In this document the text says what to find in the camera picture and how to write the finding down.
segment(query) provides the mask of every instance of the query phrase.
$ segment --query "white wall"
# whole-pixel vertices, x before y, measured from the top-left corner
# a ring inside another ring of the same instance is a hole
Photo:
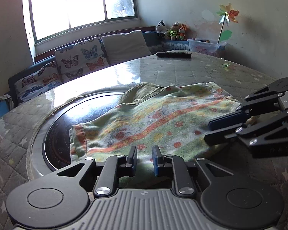
[[[232,45],[227,59],[257,69],[274,77],[288,76],[288,0],[137,0],[143,26],[164,20],[167,26],[186,23],[196,35],[217,39],[219,5],[232,3],[239,10],[238,24],[231,23]],[[202,17],[211,11],[214,21]]]
[[[22,0],[0,0],[0,96],[9,91],[8,78],[32,63]]]
[[[67,44],[69,42],[77,41],[89,36],[99,35],[107,32],[123,30],[128,28],[141,27],[141,20],[139,19],[129,19],[122,21],[114,21],[107,23],[100,23],[88,27],[83,27],[76,29],[62,35],[55,36],[53,38],[47,39],[35,46],[36,55],[44,53],[53,48],[59,47],[61,45]]]

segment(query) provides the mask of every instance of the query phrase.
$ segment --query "pinwheel stick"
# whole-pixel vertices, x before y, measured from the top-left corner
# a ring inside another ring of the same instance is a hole
[[[223,31],[223,27],[224,27],[224,23],[225,23],[225,20],[226,20],[226,16],[224,15],[224,20],[223,20],[223,23],[222,23],[222,27],[221,27],[221,32],[220,32],[220,35],[219,35],[219,39],[218,39],[218,43],[220,42],[220,38],[221,38],[221,34],[222,34],[222,31]]]

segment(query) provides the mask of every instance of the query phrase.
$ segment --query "stuffed toy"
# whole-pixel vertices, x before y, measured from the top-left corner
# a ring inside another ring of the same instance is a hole
[[[172,27],[170,27],[169,30],[169,37],[172,41],[179,39],[179,29],[181,27],[181,24],[178,22],[175,22]]]
[[[169,39],[169,37],[166,36],[166,34],[167,34],[167,32],[168,32],[169,29],[167,29],[167,28],[165,27],[165,24],[164,24],[163,20],[161,20],[160,22],[158,22],[156,28],[157,28],[158,38],[163,38],[163,37],[165,37],[165,38],[168,38],[168,39]]]
[[[185,24],[181,24],[181,27],[180,27],[180,29],[179,29],[179,40],[180,41],[185,41],[185,40],[187,40],[186,39],[186,36],[185,36],[185,32],[186,32],[186,30],[187,30],[187,25],[185,25]]]

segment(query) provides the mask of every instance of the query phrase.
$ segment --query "table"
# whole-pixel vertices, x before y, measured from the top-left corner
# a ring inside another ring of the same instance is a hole
[[[248,67],[200,53],[193,53],[192,59],[152,55],[88,74],[18,106],[0,119],[0,229],[11,227],[5,209],[8,193],[28,181],[27,149],[34,129],[68,99],[87,91],[118,85],[132,87],[139,82],[184,86],[213,81],[242,101],[250,92],[274,80]],[[253,159],[245,147],[230,144],[211,160],[277,188],[285,200],[278,227],[288,229],[288,157]]]

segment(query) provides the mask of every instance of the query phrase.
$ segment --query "window frame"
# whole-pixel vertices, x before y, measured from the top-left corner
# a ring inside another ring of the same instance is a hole
[[[63,33],[70,32],[72,30],[79,29],[79,28],[82,28],[82,27],[92,26],[92,25],[96,25],[96,24],[100,24],[100,23],[104,23],[104,22],[120,21],[120,20],[137,18],[137,4],[136,4],[135,0],[132,0],[132,1],[133,1],[133,8],[134,8],[134,16],[125,16],[125,17],[117,17],[117,18],[108,19],[106,3],[105,3],[105,0],[103,0],[103,10],[104,10],[104,13],[105,13],[105,20],[104,21],[93,22],[93,23],[89,23],[89,24],[85,24],[85,25],[81,25],[81,26],[73,27],[73,28],[70,27],[70,22],[69,22],[69,27],[70,27],[69,29],[60,31],[58,33],[49,35],[47,37],[44,37],[44,38],[38,40],[37,37],[36,37],[35,26],[34,26],[34,19],[33,19],[33,12],[32,12],[32,3],[31,3],[31,0],[29,0],[30,19],[31,19],[31,26],[32,26],[34,42],[35,42],[35,44],[37,44],[39,42],[42,42],[42,41],[47,40],[49,38],[52,38],[54,36],[61,35]]]

